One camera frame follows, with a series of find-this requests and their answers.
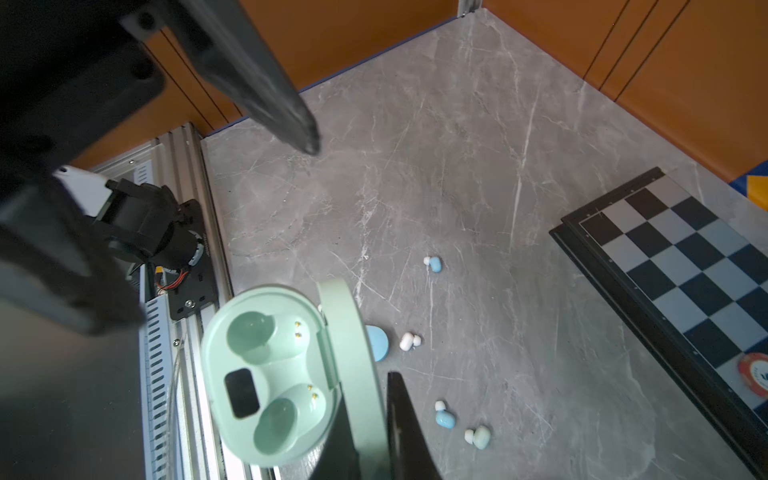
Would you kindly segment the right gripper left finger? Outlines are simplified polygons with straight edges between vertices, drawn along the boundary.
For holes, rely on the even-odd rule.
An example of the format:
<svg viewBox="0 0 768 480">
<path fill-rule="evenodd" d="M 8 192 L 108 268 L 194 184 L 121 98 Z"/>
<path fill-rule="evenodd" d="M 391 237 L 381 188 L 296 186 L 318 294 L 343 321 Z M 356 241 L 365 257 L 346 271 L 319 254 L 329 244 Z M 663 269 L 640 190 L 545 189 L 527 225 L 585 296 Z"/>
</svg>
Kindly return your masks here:
<svg viewBox="0 0 768 480">
<path fill-rule="evenodd" d="M 194 70 L 280 141 L 316 156 L 317 122 L 237 1 L 123 1 L 123 28 L 142 41 L 172 31 Z"/>
</svg>

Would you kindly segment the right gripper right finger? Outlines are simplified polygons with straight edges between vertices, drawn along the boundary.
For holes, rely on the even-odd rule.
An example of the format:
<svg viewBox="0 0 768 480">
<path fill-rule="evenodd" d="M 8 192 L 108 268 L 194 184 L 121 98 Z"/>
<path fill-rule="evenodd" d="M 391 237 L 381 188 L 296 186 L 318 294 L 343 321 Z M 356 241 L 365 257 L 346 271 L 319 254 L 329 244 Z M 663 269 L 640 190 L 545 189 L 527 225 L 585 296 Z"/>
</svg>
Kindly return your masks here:
<svg viewBox="0 0 768 480">
<path fill-rule="evenodd" d="M 387 374 L 388 458 L 370 479 L 439 479 L 402 375 Z M 363 454 L 354 445 L 346 405 L 340 403 L 330 433 L 310 475 L 312 479 L 364 479 Z"/>
</svg>

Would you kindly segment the white earbud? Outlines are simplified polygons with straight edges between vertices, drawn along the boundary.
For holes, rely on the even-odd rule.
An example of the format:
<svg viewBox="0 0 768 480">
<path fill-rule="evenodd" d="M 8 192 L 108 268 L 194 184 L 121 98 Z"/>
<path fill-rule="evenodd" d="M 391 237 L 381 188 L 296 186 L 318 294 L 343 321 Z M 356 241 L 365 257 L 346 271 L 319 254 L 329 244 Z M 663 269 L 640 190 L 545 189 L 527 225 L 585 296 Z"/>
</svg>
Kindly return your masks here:
<svg viewBox="0 0 768 480">
<path fill-rule="evenodd" d="M 423 339 L 420 335 L 411 332 L 404 333 L 399 341 L 399 348 L 404 351 L 410 351 L 422 345 Z"/>
</svg>

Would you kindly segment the light blue earbud case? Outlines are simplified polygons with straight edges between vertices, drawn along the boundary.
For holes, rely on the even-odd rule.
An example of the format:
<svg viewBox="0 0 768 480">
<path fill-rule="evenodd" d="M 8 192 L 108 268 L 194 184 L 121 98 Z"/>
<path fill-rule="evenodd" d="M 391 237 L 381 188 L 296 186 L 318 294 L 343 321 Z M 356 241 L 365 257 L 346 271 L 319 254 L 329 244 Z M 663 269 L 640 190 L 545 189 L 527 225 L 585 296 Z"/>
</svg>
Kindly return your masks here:
<svg viewBox="0 0 768 480">
<path fill-rule="evenodd" d="M 384 360 L 389 352 L 390 343 L 387 333 L 380 327 L 367 325 L 366 332 L 375 362 Z"/>
</svg>

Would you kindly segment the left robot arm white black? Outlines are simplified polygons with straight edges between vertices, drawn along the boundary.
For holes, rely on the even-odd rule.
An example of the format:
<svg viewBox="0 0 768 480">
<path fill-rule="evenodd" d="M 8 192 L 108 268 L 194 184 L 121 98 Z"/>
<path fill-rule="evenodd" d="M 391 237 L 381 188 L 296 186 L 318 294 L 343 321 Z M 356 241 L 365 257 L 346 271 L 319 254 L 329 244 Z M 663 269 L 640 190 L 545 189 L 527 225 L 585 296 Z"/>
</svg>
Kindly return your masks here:
<svg viewBox="0 0 768 480">
<path fill-rule="evenodd" d="M 202 259 L 203 237 L 191 228 L 193 217 L 168 187 L 108 179 L 71 166 L 59 168 L 55 176 L 113 256 L 181 276 Z"/>
</svg>

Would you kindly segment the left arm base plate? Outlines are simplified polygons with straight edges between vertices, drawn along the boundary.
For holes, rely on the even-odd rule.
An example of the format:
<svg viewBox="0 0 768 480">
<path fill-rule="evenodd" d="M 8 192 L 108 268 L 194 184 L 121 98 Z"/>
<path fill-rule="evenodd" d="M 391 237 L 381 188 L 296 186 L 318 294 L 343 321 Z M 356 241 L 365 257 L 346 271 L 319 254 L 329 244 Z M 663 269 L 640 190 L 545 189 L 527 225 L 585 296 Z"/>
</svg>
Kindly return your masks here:
<svg viewBox="0 0 768 480">
<path fill-rule="evenodd" d="M 161 252 L 162 267 L 177 272 L 163 286 L 170 286 L 182 274 L 185 277 L 166 292 L 170 318 L 187 318 L 218 300 L 218 288 L 212 260 L 212 245 L 205 228 L 203 210 L 197 200 L 180 205 L 180 220 L 171 224 L 170 242 Z"/>
</svg>

